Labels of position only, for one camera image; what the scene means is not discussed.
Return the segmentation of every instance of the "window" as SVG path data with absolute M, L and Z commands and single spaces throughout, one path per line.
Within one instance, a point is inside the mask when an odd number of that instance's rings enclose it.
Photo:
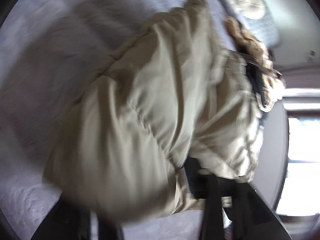
M 320 118 L 289 116 L 288 167 L 276 212 L 320 213 Z

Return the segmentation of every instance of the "wall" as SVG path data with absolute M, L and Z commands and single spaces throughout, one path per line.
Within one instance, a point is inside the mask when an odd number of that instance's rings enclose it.
M 320 22 L 306 0 L 266 0 L 279 29 L 281 44 L 274 49 L 276 64 L 307 62 L 306 53 L 320 58 Z
M 274 205 L 282 183 L 287 158 L 288 119 L 282 101 L 275 103 L 265 121 L 259 164 L 253 178 L 257 192 Z

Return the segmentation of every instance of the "beige puffer jacket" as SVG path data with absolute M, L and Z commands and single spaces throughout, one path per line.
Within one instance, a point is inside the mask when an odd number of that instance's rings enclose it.
M 249 180 L 260 112 L 244 64 L 222 47 L 204 0 L 156 14 L 64 116 L 44 177 L 115 222 L 194 207 L 188 153 Z

